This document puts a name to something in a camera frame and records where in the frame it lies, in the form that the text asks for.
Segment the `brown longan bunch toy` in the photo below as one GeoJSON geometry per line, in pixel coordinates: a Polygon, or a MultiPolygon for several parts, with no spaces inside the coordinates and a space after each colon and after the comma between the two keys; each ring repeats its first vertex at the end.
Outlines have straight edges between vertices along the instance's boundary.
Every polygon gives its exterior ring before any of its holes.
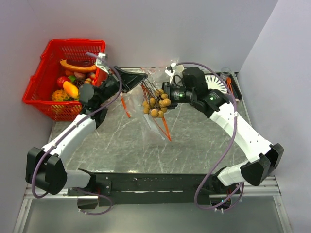
{"type": "Polygon", "coordinates": [[[152,118],[164,118],[169,107],[172,107],[172,101],[163,89],[156,88],[149,81],[141,83],[143,91],[143,113],[150,115],[152,118]]]}

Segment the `clear zip bag orange zipper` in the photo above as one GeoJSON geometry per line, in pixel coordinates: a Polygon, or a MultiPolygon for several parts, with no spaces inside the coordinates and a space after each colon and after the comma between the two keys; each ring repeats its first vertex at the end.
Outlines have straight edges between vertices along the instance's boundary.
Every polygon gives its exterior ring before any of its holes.
{"type": "Polygon", "coordinates": [[[150,115],[144,114],[145,117],[147,117],[147,120],[150,122],[150,129],[152,127],[155,127],[154,131],[159,133],[164,139],[168,139],[169,141],[172,141],[171,132],[168,126],[168,123],[166,121],[166,113],[164,115],[164,118],[152,118],[150,115]]]}

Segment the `orange mango toy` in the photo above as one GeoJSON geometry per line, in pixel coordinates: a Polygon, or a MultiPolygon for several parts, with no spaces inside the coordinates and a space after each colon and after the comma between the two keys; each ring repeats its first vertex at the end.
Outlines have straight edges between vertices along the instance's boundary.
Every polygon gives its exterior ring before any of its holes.
{"type": "Polygon", "coordinates": [[[65,81],[63,83],[64,91],[73,99],[79,98],[79,90],[78,88],[69,81],[65,81]]]}

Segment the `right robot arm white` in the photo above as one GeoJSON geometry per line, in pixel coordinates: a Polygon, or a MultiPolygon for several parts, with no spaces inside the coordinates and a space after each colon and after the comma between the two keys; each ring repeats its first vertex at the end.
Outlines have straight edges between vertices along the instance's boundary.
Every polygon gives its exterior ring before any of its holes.
{"type": "Polygon", "coordinates": [[[206,77],[199,68],[190,67],[182,72],[181,86],[163,82],[162,89],[171,101],[169,109],[179,103],[190,103],[218,124],[244,152],[245,162],[222,168],[208,180],[217,193],[224,193],[230,185],[241,182],[258,186],[278,167],[284,148],[257,133],[234,110],[225,93],[209,88],[206,77]]]}

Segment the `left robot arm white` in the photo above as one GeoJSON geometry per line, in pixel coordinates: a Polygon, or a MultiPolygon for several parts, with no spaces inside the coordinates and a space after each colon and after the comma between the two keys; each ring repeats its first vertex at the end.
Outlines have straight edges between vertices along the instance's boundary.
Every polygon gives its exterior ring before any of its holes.
{"type": "Polygon", "coordinates": [[[112,68],[107,79],[99,87],[84,84],[79,88],[79,102],[82,105],[75,120],[53,141],[42,148],[33,147],[27,154],[25,180],[47,194],[56,195],[64,188],[79,188],[84,194],[96,191],[96,176],[83,169],[66,170],[65,163],[83,142],[104,121],[108,106],[120,93],[127,93],[148,77],[145,73],[129,72],[112,68]]]}

